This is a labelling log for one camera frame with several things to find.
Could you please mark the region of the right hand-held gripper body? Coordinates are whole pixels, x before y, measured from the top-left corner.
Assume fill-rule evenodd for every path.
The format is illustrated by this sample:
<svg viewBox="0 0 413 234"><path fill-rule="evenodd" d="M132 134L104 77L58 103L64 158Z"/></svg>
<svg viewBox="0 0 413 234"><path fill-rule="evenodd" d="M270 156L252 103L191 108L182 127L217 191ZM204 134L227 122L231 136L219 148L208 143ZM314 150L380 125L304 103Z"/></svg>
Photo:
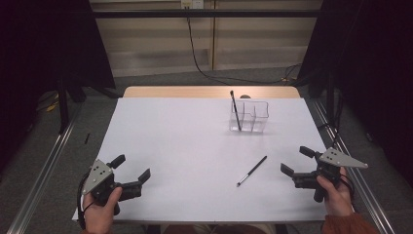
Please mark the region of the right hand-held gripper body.
<svg viewBox="0 0 413 234"><path fill-rule="evenodd" d="M292 180L296 188L314 189L314 200L321 203L327 192L319 185L318 176L323 176L334 185L341 180L340 170L342 167L367 169L368 165L332 147L323 153L315 151L313 157L317 167L310 173L294 173Z"/></svg>

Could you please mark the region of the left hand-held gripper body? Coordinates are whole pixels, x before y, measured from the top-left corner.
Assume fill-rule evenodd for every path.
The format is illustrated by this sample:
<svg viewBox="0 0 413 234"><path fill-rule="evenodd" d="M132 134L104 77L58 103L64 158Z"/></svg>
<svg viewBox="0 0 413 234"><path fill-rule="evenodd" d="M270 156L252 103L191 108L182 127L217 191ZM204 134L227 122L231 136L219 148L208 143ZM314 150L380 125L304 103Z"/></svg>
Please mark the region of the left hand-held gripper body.
<svg viewBox="0 0 413 234"><path fill-rule="evenodd" d="M121 187L123 189L120 202L133 199L141 196L142 183L133 181L128 183L120 183L115 181L114 170L108 166L109 163L104 163L96 159L91 167L90 173L81 190L83 195L92 194L94 200L105 205L112 191Z"/></svg>

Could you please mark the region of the clear plastic organizer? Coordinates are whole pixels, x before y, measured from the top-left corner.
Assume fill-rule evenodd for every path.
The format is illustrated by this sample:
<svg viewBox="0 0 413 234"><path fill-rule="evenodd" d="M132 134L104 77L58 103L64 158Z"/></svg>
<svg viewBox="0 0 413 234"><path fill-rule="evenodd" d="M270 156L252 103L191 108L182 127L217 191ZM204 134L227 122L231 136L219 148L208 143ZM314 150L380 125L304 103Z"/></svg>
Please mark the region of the clear plastic organizer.
<svg viewBox="0 0 413 234"><path fill-rule="evenodd" d="M269 119L269 103L266 101L236 100L242 132L262 133ZM239 132L233 103L229 130Z"/></svg>

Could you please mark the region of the black makeup brush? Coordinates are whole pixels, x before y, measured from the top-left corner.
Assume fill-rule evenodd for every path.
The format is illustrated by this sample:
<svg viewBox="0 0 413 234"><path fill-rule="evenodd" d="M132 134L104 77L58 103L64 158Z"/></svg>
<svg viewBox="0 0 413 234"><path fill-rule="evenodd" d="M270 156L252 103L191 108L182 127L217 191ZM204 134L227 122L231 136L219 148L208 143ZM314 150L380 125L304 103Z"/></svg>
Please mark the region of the black makeup brush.
<svg viewBox="0 0 413 234"><path fill-rule="evenodd" d="M233 103L233 107L234 107L234 113L235 113L235 116L236 116L236 122L237 122L238 130L241 132L241 131L242 131L242 127L241 127L241 123L240 123L238 108L237 108L237 104L236 104L236 100L235 100L235 96L234 96L234 91L233 91L233 90L230 91L230 96L231 96L232 103Z"/></svg>
<svg viewBox="0 0 413 234"><path fill-rule="evenodd" d="M267 160L267 158L268 155L260 159L260 161L257 162L257 164L254 165L253 168L250 169L249 172L240 181L236 183L236 187L240 187Z"/></svg>

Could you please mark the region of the person's right hand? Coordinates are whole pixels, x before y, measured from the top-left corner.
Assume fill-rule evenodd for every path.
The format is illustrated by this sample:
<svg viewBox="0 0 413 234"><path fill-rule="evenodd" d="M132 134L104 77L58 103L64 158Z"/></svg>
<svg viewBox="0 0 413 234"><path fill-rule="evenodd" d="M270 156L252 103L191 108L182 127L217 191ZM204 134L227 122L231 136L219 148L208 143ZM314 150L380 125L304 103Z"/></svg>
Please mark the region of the person's right hand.
<svg viewBox="0 0 413 234"><path fill-rule="evenodd" d="M317 181L327 192L324 198L324 205L328 215L343 217L349 216L354 212L348 186L343 182L334 185L321 175L317 177Z"/></svg>

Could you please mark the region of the person's left hand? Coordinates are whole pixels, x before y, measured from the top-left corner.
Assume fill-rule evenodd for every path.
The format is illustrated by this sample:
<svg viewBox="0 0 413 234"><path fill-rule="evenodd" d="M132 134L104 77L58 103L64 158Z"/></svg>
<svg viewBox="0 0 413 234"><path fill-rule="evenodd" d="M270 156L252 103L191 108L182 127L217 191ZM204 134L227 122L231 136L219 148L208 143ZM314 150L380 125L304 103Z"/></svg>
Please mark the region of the person's left hand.
<svg viewBox="0 0 413 234"><path fill-rule="evenodd" d="M86 206L84 218L87 230L112 230L114 208L118 203L123 189L115 188L109 196L105 206L99 206L94 202L94 197L88 193L83 200L83 205Z"/></svg>

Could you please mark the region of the black metal stand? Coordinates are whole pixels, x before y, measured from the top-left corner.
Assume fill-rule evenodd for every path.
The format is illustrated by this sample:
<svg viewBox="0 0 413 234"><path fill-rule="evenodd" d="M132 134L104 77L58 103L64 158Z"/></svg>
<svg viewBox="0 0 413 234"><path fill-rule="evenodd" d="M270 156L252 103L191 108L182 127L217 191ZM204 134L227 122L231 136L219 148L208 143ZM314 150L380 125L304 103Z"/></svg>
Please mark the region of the black metal stand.
<svg viewBox="0 0 413 234"><path fill-rule="evenodd" d="M62 77L60 77L57 80L57 92L58 92L58 103L59 103L59 113L60 113L59 132L62 134L69 125L67 92L66 92L66 87L64 84L64 79Z"/></svg>
<svg viewBox="0 0 413 234"><path fill-rule="evenodd" d="M327 66L327 87L326 87L326 114L327 123L330 126L334 126L334 78L333 78L333 50L335 40L335 19L331 17L329 19L329 42L328 42L328 62Z"/></svg>

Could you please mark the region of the black curtain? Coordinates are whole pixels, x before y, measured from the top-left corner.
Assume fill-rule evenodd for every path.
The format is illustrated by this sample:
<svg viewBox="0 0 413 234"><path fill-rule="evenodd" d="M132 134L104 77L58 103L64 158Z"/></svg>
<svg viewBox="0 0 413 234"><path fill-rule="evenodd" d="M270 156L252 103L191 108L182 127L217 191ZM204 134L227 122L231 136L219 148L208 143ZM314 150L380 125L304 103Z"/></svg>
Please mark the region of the black curtain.
<svg viewBox="0 0 413 234"><path fill-rule="evenodd" d="M60 84L115 87L90 0L0 0L0 172Z"/></svg>
<svg viewBox="0 0 413 234"><path fill-rule="evenodd" d="M322 0L299 71L317 97L327 87L329 19L333 84L413 187L413 0Z"/></svg>

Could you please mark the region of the black metal crossbar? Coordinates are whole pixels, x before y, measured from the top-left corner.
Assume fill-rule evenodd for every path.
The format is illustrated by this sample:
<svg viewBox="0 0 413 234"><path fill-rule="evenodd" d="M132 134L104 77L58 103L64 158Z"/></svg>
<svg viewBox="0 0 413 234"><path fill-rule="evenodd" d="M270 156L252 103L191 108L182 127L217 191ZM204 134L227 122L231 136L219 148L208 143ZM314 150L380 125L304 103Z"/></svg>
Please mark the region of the black metal crossbar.
<svg viewBox="0 0 413 234"><path fill-rule="evenodd" d="M327 15L321 10L99 10L99 19L132 18L317 18Z"/></svg>

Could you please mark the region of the aluminium floor rail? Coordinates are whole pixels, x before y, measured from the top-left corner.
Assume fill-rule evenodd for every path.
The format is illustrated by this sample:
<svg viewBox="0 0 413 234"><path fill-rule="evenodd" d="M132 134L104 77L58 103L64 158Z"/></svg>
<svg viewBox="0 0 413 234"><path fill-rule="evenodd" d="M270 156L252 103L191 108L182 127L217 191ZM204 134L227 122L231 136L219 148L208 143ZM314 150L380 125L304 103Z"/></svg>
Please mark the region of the aluminium floor rail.
<svg viewBox="0 0 413 234"><path fill-rule="evenodd" d="M330 125L330 121L327 119L327 111L320 100L314 101L314 108L323 124L325 124L325 130L329 137L333 141L332 145L339 151L351 155L344 140L339 136L339 132ZM381 234L395 234L390 221L388 220L382 206L378 202L376 196L370 189L367 181L363 177L359 169L348 169L348 175L352 182L355 184L357 194L367 208L373 222L378 228Z"/></svg>
<svg viewBox="0 0 413 234"><path fill-rule="evenodd" d="M76 106L72 113L69 115L69 121L66 127L63 128L61 134L57 135L56 142L50 151L47 160L45 161L42 170L36 177L34 184L31 186L29 193L23 201L17 215L15 216L11 226L6 234L24 234L30 219L44 194L45 188L50 180L57 161L60 158L67 141L70 138L72 130L74 128L74 122L78 119L79 112L82 106Z"/></svg>

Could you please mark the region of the white wall outlet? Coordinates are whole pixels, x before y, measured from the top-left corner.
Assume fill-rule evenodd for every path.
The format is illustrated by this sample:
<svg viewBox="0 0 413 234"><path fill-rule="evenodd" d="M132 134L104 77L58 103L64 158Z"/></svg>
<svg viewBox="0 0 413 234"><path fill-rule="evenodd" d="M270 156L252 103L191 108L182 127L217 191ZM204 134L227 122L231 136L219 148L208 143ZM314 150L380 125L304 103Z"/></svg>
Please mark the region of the white wall outlet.
<svg viewBox="0 0 413 234"><path fill-rule="evenodd" d="M205 6L204 0L180 0L182 9L185 10L201 10Z"/></svg>

